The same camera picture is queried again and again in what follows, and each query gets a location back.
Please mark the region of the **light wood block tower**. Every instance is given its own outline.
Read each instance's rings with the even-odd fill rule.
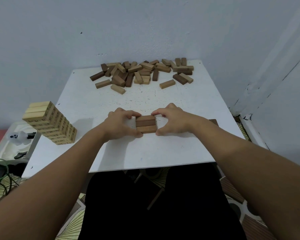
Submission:
[[[50,101],[30,104],[22,119],[56,145],[75,141],[77,129]]]

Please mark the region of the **person's right hand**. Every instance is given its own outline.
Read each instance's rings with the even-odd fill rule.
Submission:
[[[168,104],[166,108],[155,110],[151,115],[162,115],[168,119],[168,123],[164,127],[157,129],[157,136],[163,136],[166,133],[191,132],[192,122],[199,117],[183,111],[173,103]]]

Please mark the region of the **person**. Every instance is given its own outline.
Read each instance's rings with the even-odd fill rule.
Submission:
[[[172,103],[151,114],[168,118],[167,124],[156,131],[158,136],[166,133],[194,134],[235,188],[260,214],[277,239],[300,239],[299,165],[236,137],[209,120],[187,113]],[[101,146],[109,140],[123,136],[143,136],[136,129],[124,124],[126,118],[131,119],[133,116],[138,117],[141,114],[121,108],[110,112],[104,122],[88,131],[68,151],[5,197],[0,202],[0,239],[54,239],[75,204]],[[219,239],[223,233],[228,237],[235,236],[235,239],[245,239],[237,217],[229,210],[219,181],[215,180],[210,169],[209,173],[200,165],[208,164],[189,165],[192,173],[187,167],[182,168],[183,166],[169,170],[165,192],[167,197],[164,202],[164,209],[167,211],[164,216],[161,212],[160,224],[164,224],[164,228],[172,227],[167,219],[173,216],[169,218],[171,222],[184,228],[172,227],[170,232],[193,232],[198,229],[205,236],[214,234],[215,237],[208,237],[209,239]],[[107,173],[112,173],[114,177],[108,177]],[[86,212],[81,230],[85,236],[92,232],[97,235],[112,235],[118,233],[116,229],[122,230],[122,226],[128,228],[124,228],[126,232],[118,234],[131,234],[132,230],[136,230],[134,226],[142,226],[143,220],[151,218],[147,215],[147,210],[141,209],[138,202],[133,201],[136,195],[131,185],[125,184],[125,179],[121,177],[123,173],[120,173],[122,171],[96,173],[91,180],[87,189]],[[189,186],[190,189],[184,187],[186,178],[196,181],[194,186]],[[213,201],[221,205],[219,208],[212,206],[220,214],[218,217],[214,217],[209,210],[210,206],[205,205],[207,202],[213,204]],[[89,221],[93,221],[90,225],[86,223],[86,217],[91,217],[89,210],[94,214],[94,218]],[[229,221],[235,230],[227,227]],[[143,226],[144,230],[148,230],[143,234],[149,234],[149,230],[153,230],[150,225]]]

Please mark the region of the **scratched table surface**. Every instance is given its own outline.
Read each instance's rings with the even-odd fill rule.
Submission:
[[[194,81],[191,84],[182,85],[176,81],[176,85],[161,89],[159,84],[171,80],[175,72],[159,72],[158,81],[151,81],[149,85],[132,83],[131,88],[125,88],[126,92],[123,95],[110,89],[110,86],[96,89],[95,83],[109,79],[102,77],[96,81],[90,80],[90,76],[102,71],[100,67],[76,69],[72,71],[56,107],[78,129],[76,142],[87,131],[103,122],[110,111],[118,107],[149,115],[171,102],[189,113],[216,119],[222,129],[243,138],[202,61],[189,60],[188,65],[194,66],[191,76]],[[168,120],[158,115],[156,121],[160,128]],[[127,120],[127,124],[135,128],[135,118]],[[73,145],[55,145],[41,136],[22,177],[31,177]],[[168,136],[156,136],[151,133],[144,134],[139,139],[124,137],[105,143],[96,156],[90,172],[213,161],[207,149],[190,133]]]

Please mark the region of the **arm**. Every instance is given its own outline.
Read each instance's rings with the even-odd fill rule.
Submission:
[[[101,146],[126,135],[142,137],[124,125],[132,116],[141,114],[121,108],[110,112],[103,123],[5,197],[0,202],[0,239],[54,239]]]
[[[157,130],[193,133],[278,239],[300,239],[300,166],[236,137],[174,104],[152,112],[168,118]]]

